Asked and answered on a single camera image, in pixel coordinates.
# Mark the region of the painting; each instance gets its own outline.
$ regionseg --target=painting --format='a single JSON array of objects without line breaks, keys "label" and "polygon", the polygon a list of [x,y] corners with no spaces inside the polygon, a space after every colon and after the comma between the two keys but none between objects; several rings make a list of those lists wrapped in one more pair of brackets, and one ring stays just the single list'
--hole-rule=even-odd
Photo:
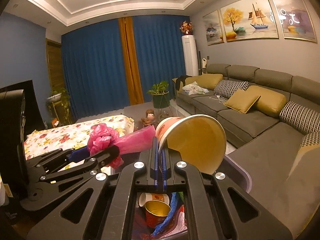
[{"label": "painting", "polygon": [[227,41],[279,38],[268,0],[240,0],[221,13]]},{"label": "painting", "polygon": [[310,15],[303,0],[273,0],[285,39],[317,42]]},{"label": "painting", "polygon": [[223,43],[219,11],[217,10],[204,16],[203,22],[208,46]]}]

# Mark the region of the artificial flower arrangement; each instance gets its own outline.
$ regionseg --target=artificial flower arrangement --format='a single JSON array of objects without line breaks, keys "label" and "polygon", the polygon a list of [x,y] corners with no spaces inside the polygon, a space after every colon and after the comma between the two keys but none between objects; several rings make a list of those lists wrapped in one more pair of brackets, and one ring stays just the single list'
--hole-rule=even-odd
[{"label": "artificial flower arrangement", "polygon": [[185,35],[190,34],[193,30],[192,22],[184,21],[179,29]]}]

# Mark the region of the wooden door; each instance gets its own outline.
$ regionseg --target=wooden door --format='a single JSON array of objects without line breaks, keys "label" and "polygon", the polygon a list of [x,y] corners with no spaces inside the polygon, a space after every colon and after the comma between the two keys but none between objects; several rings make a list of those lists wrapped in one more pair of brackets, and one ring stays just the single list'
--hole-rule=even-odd
[{"label": "wooden door", "polygon": [[51,89],[64,88],[61,60],[61,44],[46,39],[47,65]]}]

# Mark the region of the red flower print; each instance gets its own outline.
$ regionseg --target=red flower print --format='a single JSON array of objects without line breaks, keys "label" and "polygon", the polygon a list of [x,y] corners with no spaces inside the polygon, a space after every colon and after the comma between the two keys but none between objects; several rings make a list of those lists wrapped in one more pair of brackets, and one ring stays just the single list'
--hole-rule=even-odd
[{"label": "red flower print", "polygon": [[59,140],[60,143],[64,143],[65,141],[70,140],[69,136],[70,136],[69,134],[68,134],[68,135],[65,134],[65,135],[63,136],[63,138]]}]

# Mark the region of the curtain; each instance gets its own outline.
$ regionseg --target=curtain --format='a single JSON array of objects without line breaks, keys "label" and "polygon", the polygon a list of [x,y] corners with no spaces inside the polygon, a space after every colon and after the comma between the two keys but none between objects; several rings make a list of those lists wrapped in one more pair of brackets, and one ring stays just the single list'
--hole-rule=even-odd
[{"label": "curtain", "polygon": [[151,101],[147,91],[162,80],[169,82],[169,92],[173,96],[172,78],[186,74],[179,27],[190,18],[177,15],[132,18],[144,101]]},{"label": "curtain", "polygon": [[119,18],[125,75],[127,78],[130,105],[143,104],[136,48],[134,44],[132,18]]},{"label": "curtain", "polygon": [[75,119],[129,105],[117,19],[63,35],[61,52]]}]

